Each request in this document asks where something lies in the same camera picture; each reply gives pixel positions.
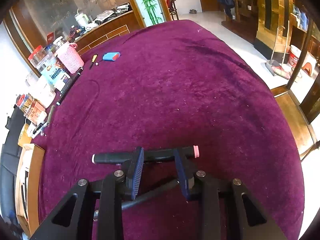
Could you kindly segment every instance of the wooden box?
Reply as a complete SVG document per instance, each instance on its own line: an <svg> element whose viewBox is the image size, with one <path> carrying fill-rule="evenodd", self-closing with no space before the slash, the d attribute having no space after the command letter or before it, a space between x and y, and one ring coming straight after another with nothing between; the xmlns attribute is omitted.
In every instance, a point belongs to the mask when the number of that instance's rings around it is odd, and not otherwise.
<svg viewBox="0 0 320 240"><path fill-rule="evenodd" d="M27 150L32 150L31 162L29 166L28 174L28 187L27 187L27 216L28 220L25 217L22 194L21 194L21 185L20 182L20 170L22 167L23 156ZM22 147L22 152L18 164L17 178L15 185L15 206L17 219L28 237L31 237L32 234L39 227L39 216L38 216L38 190L39 190L39 180L40 172L42 166L42 160L44 157L44 150L39 146L31 143L24 144Z"/></svg>

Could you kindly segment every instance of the black stripe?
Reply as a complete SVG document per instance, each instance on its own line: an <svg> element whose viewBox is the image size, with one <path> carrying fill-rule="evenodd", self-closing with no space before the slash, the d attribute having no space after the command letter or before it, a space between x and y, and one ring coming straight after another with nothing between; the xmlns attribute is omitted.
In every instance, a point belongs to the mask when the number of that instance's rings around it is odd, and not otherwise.
<svg viewBox="0 0 320 240"><path fill-rule="evenodd" d="M264 20L264 26L271 30L271 0L264 0L265 3L265 20Z"/></svg>
<svg viewBox="0 0 320 240"><path fill-rule="evenodd" d="M283 26L285 27L282 36L286 37L288 35L288 20L289 20L289 0L284 0L284 24Z"/></svg>

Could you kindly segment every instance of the wooden staircase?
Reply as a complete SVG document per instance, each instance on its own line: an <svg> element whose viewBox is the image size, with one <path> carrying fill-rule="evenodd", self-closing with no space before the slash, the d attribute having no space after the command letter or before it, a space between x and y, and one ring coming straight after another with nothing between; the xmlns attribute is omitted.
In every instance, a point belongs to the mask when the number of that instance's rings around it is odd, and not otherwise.
<svg viewBox="0 0 320 240"><path fill-rule="evenodd" d="M221 25L253 44L259 22L257 0L235 0L235 13L236 19L226 15Z"/></svg>

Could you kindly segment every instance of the glass window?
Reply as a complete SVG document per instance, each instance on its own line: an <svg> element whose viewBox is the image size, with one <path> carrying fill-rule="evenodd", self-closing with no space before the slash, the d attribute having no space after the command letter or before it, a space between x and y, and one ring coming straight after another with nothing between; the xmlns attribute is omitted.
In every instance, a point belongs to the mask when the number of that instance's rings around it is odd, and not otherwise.
<svg viewBox="0 0 320 240"><path fill-rule="evenodd" d="M128 3L129 0L24 0L24 2L46 39L51 32L56 36L61 33L68 35L73 25L82 25L79 18L88 22L95 21L97 15L108 10L116 12L116 7Z"/></svg>

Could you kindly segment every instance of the triangular cutout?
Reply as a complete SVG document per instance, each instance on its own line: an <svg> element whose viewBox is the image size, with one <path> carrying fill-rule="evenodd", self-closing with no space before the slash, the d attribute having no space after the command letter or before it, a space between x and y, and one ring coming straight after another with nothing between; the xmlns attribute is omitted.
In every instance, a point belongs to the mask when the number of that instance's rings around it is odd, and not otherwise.
<svg viewBox="0 0 320 240"><path fill-rule="evenodd" d="M73 194L68 201L63 205L63 207L59 210L58 214L52 219L52 223L56 225L60 225L63 227L70 226L73 210L77 201L77 194Z"/></svg>
<svg viewBox="0 0 320 240"><path fill-rule="evenodd" d="M242 201L244 204L245 213L247 215L248 225L250 227L261 225L267 222L246 194L242 195Z"/></svg>

